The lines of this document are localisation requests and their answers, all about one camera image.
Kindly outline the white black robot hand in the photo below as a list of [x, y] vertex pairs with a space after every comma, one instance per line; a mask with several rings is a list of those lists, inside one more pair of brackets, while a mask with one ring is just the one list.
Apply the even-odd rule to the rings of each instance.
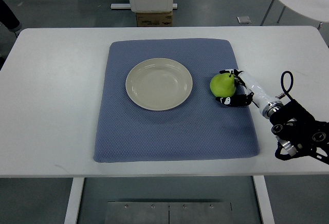
[[234, 83], [243, 86], [247, 94], [232, 97], [216, 97], [216, 100], [229, 107], [248, 106], [254, 103], [259, 108], [260, 113], [266, 119], [277, 112], [283, 103], [277, 97], [268, 95], [265, 90], [254, 80], [250, 74], [237, 69], [221, 70], [220, 74], [228, 73], [229, 77], [234, 77]]

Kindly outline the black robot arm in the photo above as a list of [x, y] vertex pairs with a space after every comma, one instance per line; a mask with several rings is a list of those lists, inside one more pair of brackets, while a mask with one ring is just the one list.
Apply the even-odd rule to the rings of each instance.
[[275, 157], [287, 161], [310, 156], [328, 164], [328, 122], [317, 121], [289, 94], [294, 78], [290, 71], [281, 75], [283, 93], [290, 101], [270, 116], [271, 132], [278, 141]]

